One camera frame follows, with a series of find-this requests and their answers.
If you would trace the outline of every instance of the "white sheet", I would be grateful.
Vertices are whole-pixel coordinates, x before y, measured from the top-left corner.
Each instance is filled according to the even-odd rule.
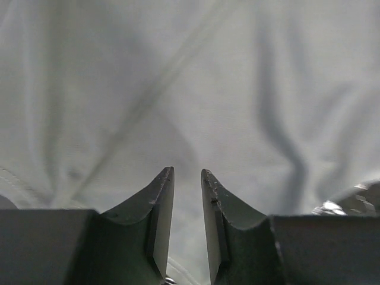
[[[0,0],[0,189],[107,210],[165,166],[168,273],[208,284],[200,171],[264,213],[379,178],[376,0]]]

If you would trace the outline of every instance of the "white thread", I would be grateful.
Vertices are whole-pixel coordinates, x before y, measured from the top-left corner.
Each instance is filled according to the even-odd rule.
[[[191,276],[190,272],[187,271],[183,266],[181,266],[178,262],[176,262],[173,258],[168,257],[167,263],[170,264],[179,274],[185,277],[192,285],[200,285],[193,276]]]
[[[17,184],[2,175],[0,175],[0,179],[5,181],[8,185],[10,185],[12,189],[16,190],[17,193],[25,199],[25,202],[28,202],[29,205],[31,203],[35,204],[37,202],[36,197],[28,194],[27,192],[28,186],[26,185],[25,182],[23,182],[20,178],[18,178],[16,175],[11,173],[9,170],[4,169],[3,167],[0,167],[0,169],[2,172],[10,175]]]

